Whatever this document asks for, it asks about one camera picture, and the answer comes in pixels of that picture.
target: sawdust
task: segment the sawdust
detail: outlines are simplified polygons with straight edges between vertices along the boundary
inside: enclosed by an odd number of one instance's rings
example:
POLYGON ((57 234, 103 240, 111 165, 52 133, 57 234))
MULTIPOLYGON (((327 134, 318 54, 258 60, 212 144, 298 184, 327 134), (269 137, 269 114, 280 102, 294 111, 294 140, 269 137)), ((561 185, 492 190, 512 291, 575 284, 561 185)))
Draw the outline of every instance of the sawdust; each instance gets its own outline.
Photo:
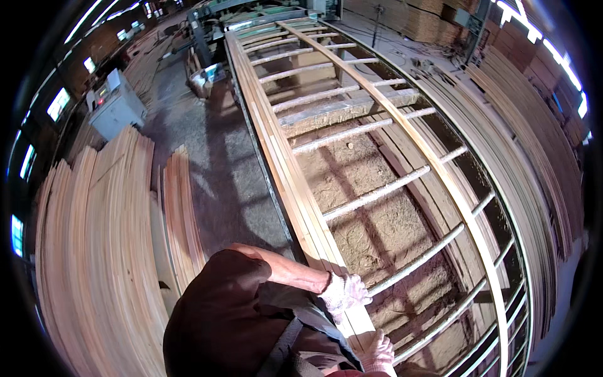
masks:
MULTIPOLYGON (((349 121, 291 141, 313 139, 357 126, 349 121)), ((369 135, 350 137, 297 156, 321 211, 347 203, 397 179, 369 135)), ((406 188, 370 203, 331 223, 341 254, 351 273, 368 287, 391 276, 425 252, 434 236, 406 188)), ((443 255, 436 255, 410 276, 376 295, 367 311, 399 348, 427 329, 458 299, 456 278, 443 255)), ((463 320, 457 321, 409 360, 442 372, 466 347, 463 320)))

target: brown shirt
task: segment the brown shirt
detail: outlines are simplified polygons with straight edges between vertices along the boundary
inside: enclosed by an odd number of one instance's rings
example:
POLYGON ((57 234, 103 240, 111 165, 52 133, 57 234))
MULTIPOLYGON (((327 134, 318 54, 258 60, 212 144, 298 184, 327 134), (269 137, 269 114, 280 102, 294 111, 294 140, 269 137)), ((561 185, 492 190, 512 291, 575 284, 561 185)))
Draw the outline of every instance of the brown shirt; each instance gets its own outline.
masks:
MULTIPOLYGON (((270 275, 261 259, 233 250, 214 254, 169 319, 163 336, 168 375, 255 375, 291 319, 285 310, 259 305, 258 288, 270 275)), ((291 350, 319 369, 349 364, 339 344, 307 327, 291 350)))

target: forearm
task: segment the forearm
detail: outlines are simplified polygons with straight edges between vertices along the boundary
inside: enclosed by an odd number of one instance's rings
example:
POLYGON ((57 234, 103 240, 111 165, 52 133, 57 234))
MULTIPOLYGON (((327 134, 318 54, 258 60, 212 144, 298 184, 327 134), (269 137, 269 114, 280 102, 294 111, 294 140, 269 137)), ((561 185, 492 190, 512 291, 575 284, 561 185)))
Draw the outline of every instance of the forearm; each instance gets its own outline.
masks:
POLYGON ((289 285, 314 293, 322 293, 330 282, 328 271, 314 270, 277 253, 260 247, 234 243, 228 249, 236 250, 249 258, 263 259, 270 265, 272 274, 268 281, 289 285))

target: white machine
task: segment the white machine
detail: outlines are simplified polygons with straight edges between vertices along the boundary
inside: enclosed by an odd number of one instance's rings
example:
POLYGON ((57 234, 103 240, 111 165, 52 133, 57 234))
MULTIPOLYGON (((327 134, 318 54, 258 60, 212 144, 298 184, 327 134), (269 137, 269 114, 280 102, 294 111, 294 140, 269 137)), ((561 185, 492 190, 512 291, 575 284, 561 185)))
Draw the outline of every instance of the white machine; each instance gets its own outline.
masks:
POLYGON ((93 95, 86 95, 86 100, 90 101, 90 109, 92 101, 96 101, 98 107, 92 111, 90 124, 107 140, 113 139, 127 125, 143 127, 145 124, 147 109, 117 69, 107 76, 102 88, 93 95))

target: white work glove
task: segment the white work glove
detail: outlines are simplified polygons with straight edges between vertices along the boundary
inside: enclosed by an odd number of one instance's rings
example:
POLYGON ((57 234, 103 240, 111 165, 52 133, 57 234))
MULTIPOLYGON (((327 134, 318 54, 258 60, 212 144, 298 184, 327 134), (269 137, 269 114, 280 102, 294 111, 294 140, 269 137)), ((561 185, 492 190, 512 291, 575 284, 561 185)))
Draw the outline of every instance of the white work glove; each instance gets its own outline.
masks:
POLYGON ((378 329, 368 352, 360 355, 360 362, 365 372, 385 372, 396 377, 394 371, 394 344, 378 329))
POLYGON ((360 276, 356 274, 338 276, 333 271, 331 271, 331 282, 318 296, 324 300, 327 310, 338 325, 346 309, 367 305, 373 301, 373 298, 368 296, 364 283, 360 281, 360 276))

